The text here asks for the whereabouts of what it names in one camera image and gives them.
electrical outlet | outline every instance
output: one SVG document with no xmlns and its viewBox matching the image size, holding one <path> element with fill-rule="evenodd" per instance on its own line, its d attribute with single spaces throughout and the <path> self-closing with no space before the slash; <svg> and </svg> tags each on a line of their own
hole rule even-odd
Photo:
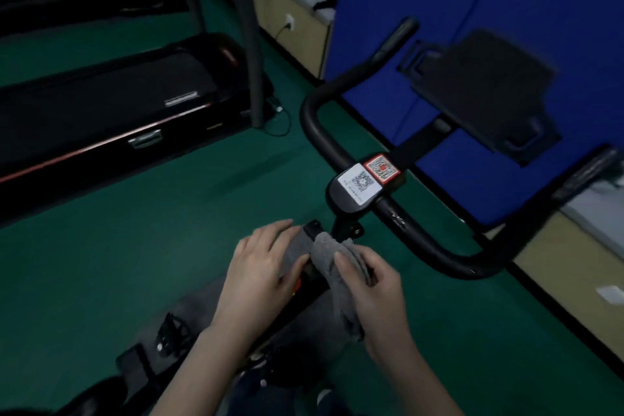
<svg viewBox="0 0 624 416">
<path fill-rule="evenodd" d="M 294 30 L 294 17 L 289 13 L 286 14 L 286 24 L 290 24 L 288 29 L 292 32 Z"/>
</svg>

black cable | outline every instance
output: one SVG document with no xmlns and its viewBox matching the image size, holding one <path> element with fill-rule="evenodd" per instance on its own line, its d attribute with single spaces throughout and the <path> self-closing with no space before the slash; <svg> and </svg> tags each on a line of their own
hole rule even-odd
<svg viewBox="0 0 624 416">
<path fill-rule="evenodd" d="M 278 31 L 278 32 L 277 32 L 277 34 L 275 35 L 275 39 L 276 39 L 276 40 L 277 40 L 277 37 L 278 37 L 279 35 L 281 35 L 281 33 L 282 33 L 282 32 L 283 32 L 286 28 L 290 30 L 290 22 L 288 22 L 287 24 L 285 24 L 283 27 L 281 27 L 281 28 L 279 29 L 279 31 Z"/>
<path fill-rule="evenodd" d="M 286 118 L 288 119 L 288 127 L 286 128 L 286 131 L 284 133 L 271 133 L 269 131 L 267 131 L 267 125 L 265 125 L 264 127 L 264 132 L 271 137 L 285 137 L 286 135 L 288 135 L 290 133 L 290 129 L 292 127 L 292 119 L 290 116 L 290 112 L 288 111 L 288 109 L 286 109 L 280 102 L 280 100 L 275 97 L 275 96 L 271 96 L 267 99 L 267 101 L 269 102 L 269 104 L 273 107 L 273 110 L 279 114 L 281 112 L 284 112 L 286 114 Z"/>
</svg>

forearm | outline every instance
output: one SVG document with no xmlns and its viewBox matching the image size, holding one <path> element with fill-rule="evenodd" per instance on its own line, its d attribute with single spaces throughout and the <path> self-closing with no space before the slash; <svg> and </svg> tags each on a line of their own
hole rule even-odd
<svg viewBox="0 0 624 416">
<path fill-rule="evenodd" d="M 381 367 L 408 415 L 463 415 L 411 339 L 394 350 Z"/>
<path fill-rule="evenodd" d="M 213 326 L 205 329 L 151 415 L 213 415 L 247 347 L 234 330 Z"/>
</svg>

person's left hand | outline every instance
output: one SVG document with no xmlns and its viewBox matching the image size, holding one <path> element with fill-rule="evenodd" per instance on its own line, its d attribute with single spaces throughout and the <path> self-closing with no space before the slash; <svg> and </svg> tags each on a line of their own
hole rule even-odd
<svg viewBox="0 0 624 416">
<path fill-rule="evenodd" d="M 234 250 L 211 327 L 227 329 L 232 339 L 241 339 L 247 347 L 290 300 L 308 261 L 309 255 L 299 257 L 279 278 L 286 249 L 301 229 L 292 223 L 289 219 L 256 229 Z"/>
</svg>

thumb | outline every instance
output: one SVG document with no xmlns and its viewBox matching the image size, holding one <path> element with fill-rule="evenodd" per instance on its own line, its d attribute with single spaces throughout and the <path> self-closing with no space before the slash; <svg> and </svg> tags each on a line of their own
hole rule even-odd
<svg viewBox="0 0 624 416">
<path fill-rule="evenodd" d="M 334 255 L 334 262 L 340 272 L 340 276 L 345 280 L 344 282 L 347 284 L 349 291 L 351 291 L 353 297 L 357 297 L 363 291 L 366 283 L 364 283 L 359 274 L 357 274 L 355 266 L 340 252 L 336 252 Z"/>
<path fill-rule="evenodd" d="M 281 281 L 281 288 L 284 290 L 284 293 L 290 298 L 294 292 L 294 287 L 297 285 L 297 280 L 301 276 L 301 272 L 303 271 L 303 267 L 306 266 L 308 259 L 310 258 L 309 254 L 302 255 L 297 259 L 295 263 L 293 263 L 292 267 L 284 275 L 284 278 Z"/>
</svg>

